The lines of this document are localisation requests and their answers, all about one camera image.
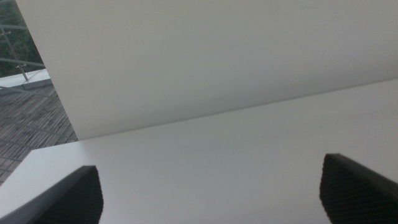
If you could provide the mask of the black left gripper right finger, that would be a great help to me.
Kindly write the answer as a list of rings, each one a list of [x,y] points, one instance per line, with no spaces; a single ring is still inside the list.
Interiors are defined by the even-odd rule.
[[[326,154],[320,200],[331,223],[397,224],[397,183],[341,154]]]

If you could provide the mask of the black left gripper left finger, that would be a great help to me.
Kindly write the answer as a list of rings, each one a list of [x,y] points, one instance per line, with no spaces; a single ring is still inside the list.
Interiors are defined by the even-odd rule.
[[[103,212],[103,193],[96,166],[82,166],[1,217],[1,223],[97,224]]]

